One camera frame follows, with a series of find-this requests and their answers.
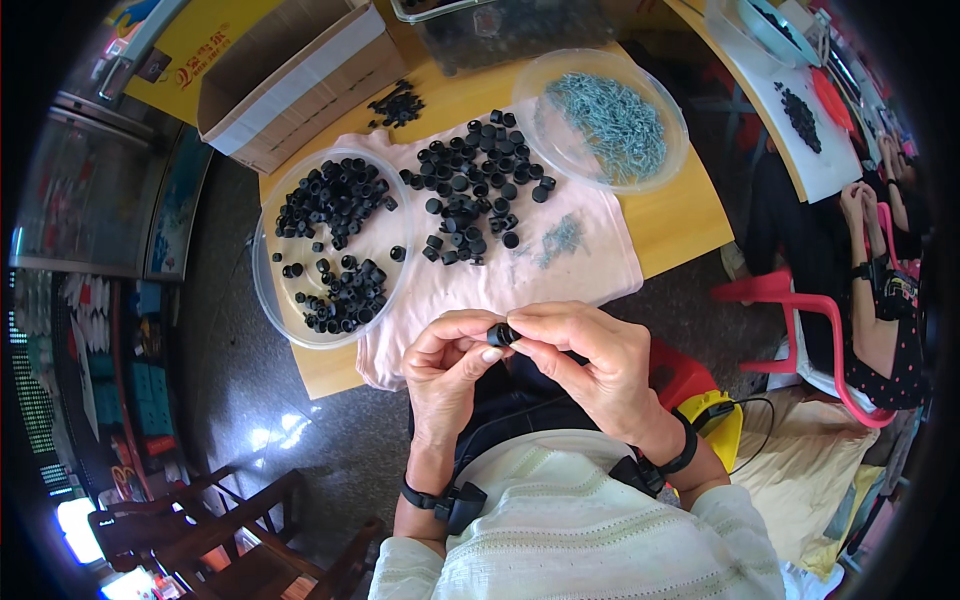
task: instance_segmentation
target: red plastic lid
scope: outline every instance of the red plastic lid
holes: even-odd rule
[[[827,114],[833,119],[833,122],[844,128],[848,132],[854,132],[853,120],[850,118],[850,112],[844,105],[840,94],[837,92],[827,76],[821,69],[810,69],[813,72],[813,88],[817,92],[817,97],[827,109]]]

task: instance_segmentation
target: yellow sign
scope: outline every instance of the yellow sign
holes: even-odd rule
[[[231,42],[281,0],[192,0],[154,44],[170,64],[150,83],[134,75],[124,91],[196,127],[200,79]]]

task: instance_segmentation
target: refrigerator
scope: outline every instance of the refrigerator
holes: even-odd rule
[[[99,28],[47,112],[12,267],[183,280],[212,150],[179,119],[100,94],[121,42],[114,28]]]

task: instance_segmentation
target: tiled floor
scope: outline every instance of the tiled floor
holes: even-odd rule
[[[742,213],[736,208],[728,212]],[[180,431],[198,468],[239,466],[244,495],[301,469],[309,494],[295,545],[328,566],[367,516],[392,522],[406,460],[407,395],[361,387],[310,401],[289,344],[253,290],[246,243],[258,216],[256,175],[215,157],[180,298]],[[712,302],[708,289],[725,280],[711,252],[604,308],[647,324],[743,397],[757,381],[737,363],[772,356],[784,327],[775,307]]]

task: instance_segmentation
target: knit sweater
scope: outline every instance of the knit sweater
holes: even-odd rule
[[[380,546],[370,598],[783,598],[763,518],[739,486],[687,513],[610,478],[629,448],[599,432],[536,432],[471,463],[458,484],[488,494],[446,540]]]

